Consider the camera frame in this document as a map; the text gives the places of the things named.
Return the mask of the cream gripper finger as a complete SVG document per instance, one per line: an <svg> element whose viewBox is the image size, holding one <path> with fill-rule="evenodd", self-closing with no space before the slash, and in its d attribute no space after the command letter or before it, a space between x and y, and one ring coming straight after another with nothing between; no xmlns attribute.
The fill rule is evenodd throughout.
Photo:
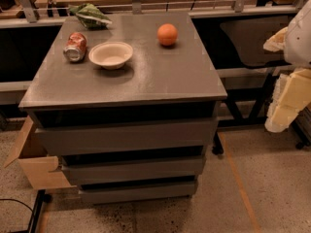
<svg viewBox="0 0 311 233"><path fill-rule="evenodd" d="M286 33L288 31L287 27L282 28L276 34L271 36L268 40L263 44L263 48L268 51L276 52L279 50L283 50L285 47L285 38Z"/></svg>
<svg viewBox="0 0 311 233"><path fill-rule="evenodd" d="M310 103L311 70L297 68L289 75L281 74L273 90L265 128L273 133L286 130Z"/></svg>

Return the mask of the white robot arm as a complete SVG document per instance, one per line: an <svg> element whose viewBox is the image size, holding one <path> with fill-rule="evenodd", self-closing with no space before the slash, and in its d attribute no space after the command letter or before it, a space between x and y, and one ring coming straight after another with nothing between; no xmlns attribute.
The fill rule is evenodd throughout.
<svg viewBox="0 0 311 233"><path fill-rule="evenodd" d="M277 80L264 124L269 132L287 129L298 114L311 103L311 1L289 25L270 37L263 48L282 50L285 61L295 69Z"/></svg>

